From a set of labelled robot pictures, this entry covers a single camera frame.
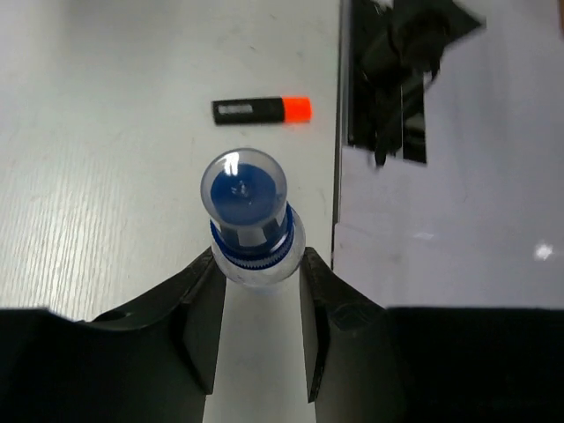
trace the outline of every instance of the orange highlighter cap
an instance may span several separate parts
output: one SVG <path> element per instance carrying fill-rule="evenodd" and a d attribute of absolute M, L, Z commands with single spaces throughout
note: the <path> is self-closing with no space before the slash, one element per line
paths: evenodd
<path fill-rule="evenodd" d="M 313 114 L 308 97 L 282 97 L 284 122 L 309 122 Z"/>

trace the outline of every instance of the bottle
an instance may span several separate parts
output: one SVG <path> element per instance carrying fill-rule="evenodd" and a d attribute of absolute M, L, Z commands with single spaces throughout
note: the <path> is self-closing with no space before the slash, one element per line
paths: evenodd
<path fill-rule="evenodd" d="M 226 277 L 258 292 L 281 287 L 299 267 L 306 237 L 279 163 L 252 148 L 225 152 L 205 169 L 200 194 Z"/>

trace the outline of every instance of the blue ring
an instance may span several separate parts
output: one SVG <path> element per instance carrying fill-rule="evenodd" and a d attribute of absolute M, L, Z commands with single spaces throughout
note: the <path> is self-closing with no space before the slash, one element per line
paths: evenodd
<path fill-rule="evenodd" d="M 290 248 L 293 244 L 293 213 L 290 204 L 286 206 L 286 220 L 286 239 L 282 242 L 282 245 L 272 252 L 262 253 L 260 255 L 244 255 L 230 249 L 219 236 L 218 228 L 215 227 L 210 220 L 211 236 L 216 244 L 218 244 L 219 250 L 223 253 L 223 256 L 229 260 L 229 262 L 249 271 L 262 271 L 280 263 L 290 252 Z"/>

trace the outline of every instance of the bottle body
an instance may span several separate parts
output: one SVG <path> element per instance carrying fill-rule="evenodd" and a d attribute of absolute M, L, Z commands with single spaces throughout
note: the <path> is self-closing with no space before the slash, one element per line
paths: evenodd
<path fill-rule="evenodd" d="M 257 292 L 276 292 L 300 266 L 306 247 L 278 162 L 254 149 L 226 152 L 206 169 L 201 195 L 221 271 Z"/>

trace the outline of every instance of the transparent bottle cap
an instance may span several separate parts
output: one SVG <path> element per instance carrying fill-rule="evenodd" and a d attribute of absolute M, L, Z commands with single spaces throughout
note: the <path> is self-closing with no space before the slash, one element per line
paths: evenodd
<path fill-rule="evenodd" d="M 265 152 L 241 148 L 225 152 L 205 170 L 200 194 L 226 247 L 264 254 L 284 237 L 286 176 Z"/>

